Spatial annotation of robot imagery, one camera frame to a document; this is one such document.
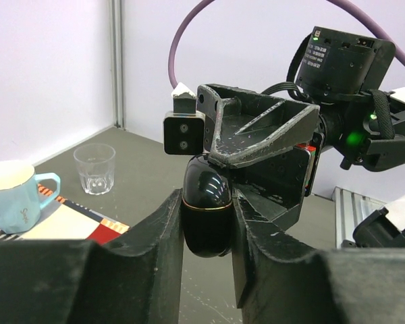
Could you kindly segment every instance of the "white wall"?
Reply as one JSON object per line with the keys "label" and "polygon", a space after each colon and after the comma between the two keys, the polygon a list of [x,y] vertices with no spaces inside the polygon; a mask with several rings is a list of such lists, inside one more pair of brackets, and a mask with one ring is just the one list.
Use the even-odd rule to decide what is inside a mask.
{"label": "white wall", "polygon": [[[162,121],[172,109],[167,77],[171,40],[198,0],[128,1],[125,4],[125,79],[127,127],[162,141]],[[405,0],[399,6],[380,0],[353,0],[369,13],[405,50]],[[193,22],[180,42],[176,74],[193,90],[219,83],[252,90],[285,80],[302,39],[313,26],[371,35],[354,18],[324,0],[218,0]],[[391,65],[382,89],[405,86],[405,68]],[[314,192],[330,196],[335,185],[382,200],[405,192],[405,166],[375,174],[353,168],[342,171],[340,155],[322,157]],[[390,188],[381,185],[391,182]]]}
{"label": "white wall", "polygon": [[0,160],[36,163],[112,125],[106,0],[0,1]]}

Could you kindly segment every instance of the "green light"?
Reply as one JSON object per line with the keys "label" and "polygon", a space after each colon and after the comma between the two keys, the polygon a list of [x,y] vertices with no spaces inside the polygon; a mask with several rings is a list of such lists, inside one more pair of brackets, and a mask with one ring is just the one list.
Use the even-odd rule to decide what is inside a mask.
{"label": "green light", "polygon": [[359,132],[352,132],[346,138],[346,144],[350,146],[358,146],[362,141],[362,134]]}

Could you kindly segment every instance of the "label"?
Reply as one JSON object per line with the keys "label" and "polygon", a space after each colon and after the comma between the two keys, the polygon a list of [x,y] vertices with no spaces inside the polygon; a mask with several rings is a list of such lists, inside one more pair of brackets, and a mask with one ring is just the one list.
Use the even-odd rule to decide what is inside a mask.
{"label": "label", "polygon": [[302,63],[316,69],[322,69],[329,55],[330,47],[309,44],[304,54]]}

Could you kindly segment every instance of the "gray table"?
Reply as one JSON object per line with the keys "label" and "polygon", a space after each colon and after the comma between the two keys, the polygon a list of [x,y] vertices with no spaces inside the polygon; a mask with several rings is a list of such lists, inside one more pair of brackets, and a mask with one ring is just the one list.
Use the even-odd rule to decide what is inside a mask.
{"label": "gray table", "polygon": [[[36,167],[39,173],[57,173],[62,180],[61,195],[76,203],[133,226],[152,213],[174,188],[182,186],[189,157],[166,155],[158,142],[115,128],[86,142],[102,142],[115,148],[115,184],[111,192],[102,196],[84,193],[73,149]],[[334,215],[333,202],[308,197],[300,221],[288,233],[315,248],[334,248]],[[202,259],[185,248],[180,323],[241,323],[234,300],[231,256]]]}

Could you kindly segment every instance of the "mug handle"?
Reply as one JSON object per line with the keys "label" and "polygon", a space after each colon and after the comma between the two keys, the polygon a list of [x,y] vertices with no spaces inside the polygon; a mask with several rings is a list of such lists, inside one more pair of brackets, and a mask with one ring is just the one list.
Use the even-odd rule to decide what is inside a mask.
{"label": "mug handle", "polygon": [[55,191],[49,196],[47,197],[47,199],[45,199],[43,202],[40,203],[40,209],[44,209],[46,206],[49,205],[49,203],[51,201],[53,201],[54,199],[56,199],[59,196],[60,193],[60,177],[55,174],[55,173],[42,173],[42,174],[35,174],[34,175],[34,180],[39,183],[42,180],[47,180],[47,179],[51,179],[54,180],[55,183],[57,184],[57,188],[55,189]]}

